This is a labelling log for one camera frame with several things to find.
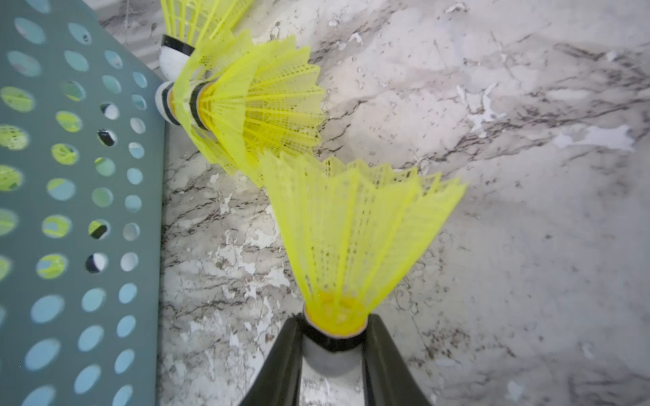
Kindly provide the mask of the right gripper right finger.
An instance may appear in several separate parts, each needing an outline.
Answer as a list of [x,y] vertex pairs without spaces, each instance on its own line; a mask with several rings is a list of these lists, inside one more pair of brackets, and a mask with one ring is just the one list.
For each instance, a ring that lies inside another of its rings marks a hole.
[[365,405],[429,406],[382,318],[370,314],[362,350]]

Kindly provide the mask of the light blue plastic storage basket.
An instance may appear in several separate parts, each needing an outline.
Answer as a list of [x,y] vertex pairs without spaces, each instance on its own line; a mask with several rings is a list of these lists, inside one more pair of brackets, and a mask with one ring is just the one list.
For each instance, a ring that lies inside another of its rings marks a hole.
[[1,4],[1,402],[154,405],[159,77],[81,1]]

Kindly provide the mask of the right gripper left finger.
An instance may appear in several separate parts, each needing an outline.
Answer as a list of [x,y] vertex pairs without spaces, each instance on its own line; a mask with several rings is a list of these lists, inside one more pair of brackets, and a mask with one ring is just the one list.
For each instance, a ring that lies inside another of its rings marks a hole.
[[303,321],[295,314],[284,322],[241,406],[300,404]]

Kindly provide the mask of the yellow shuttlecock nested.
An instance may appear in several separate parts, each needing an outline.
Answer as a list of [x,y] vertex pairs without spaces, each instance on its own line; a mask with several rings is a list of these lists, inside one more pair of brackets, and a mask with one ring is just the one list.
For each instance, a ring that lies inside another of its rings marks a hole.
[[297,47],[295,37],[254,43],[252,54],[256,69],[245,98],[243,127],[246,167],[237,172],[261,187],[259,157],[264,152],[310,156],[320,144],[326,92],[317,84],[320,68],[310,64],[310,48]]

